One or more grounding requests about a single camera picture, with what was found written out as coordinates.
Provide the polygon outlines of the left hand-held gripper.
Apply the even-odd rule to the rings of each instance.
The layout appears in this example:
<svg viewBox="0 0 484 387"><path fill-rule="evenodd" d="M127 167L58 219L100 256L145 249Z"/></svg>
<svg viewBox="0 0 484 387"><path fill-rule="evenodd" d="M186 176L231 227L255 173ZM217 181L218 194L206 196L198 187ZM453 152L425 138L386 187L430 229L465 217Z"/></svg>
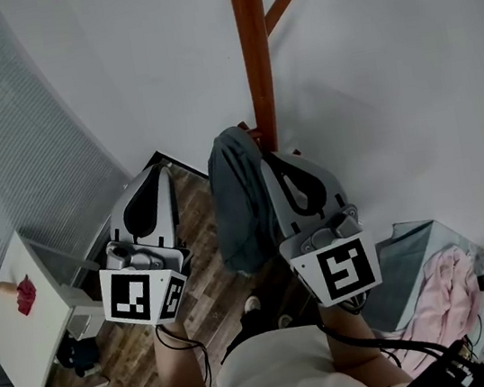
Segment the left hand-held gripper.
<svg viewBox="0 0 484 387"><path fill-rule="evenodd" d="M179 219L169 168L153 165L130 181L110 219L116 242L106 245L107 266L99 272L104 316L139 325L175 322L192 252L175 247ZM142 245L122 242L133 239Z"/></svg>

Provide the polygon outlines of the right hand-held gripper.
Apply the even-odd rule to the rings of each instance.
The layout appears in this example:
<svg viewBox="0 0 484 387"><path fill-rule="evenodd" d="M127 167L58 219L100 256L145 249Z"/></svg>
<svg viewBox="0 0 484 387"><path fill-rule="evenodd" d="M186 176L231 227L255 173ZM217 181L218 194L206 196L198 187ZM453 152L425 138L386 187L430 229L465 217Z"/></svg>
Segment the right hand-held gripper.
<svg viewBox="0 0 484 387"><path fill-rule="evenodd" d="M279 247L281 257L322 308L361 312L373 287L382 282L371 234L361 227L352 204L319 222L329 203L345 205L341 184L301 155L272 152L260 167L287 238Z"/></svg>

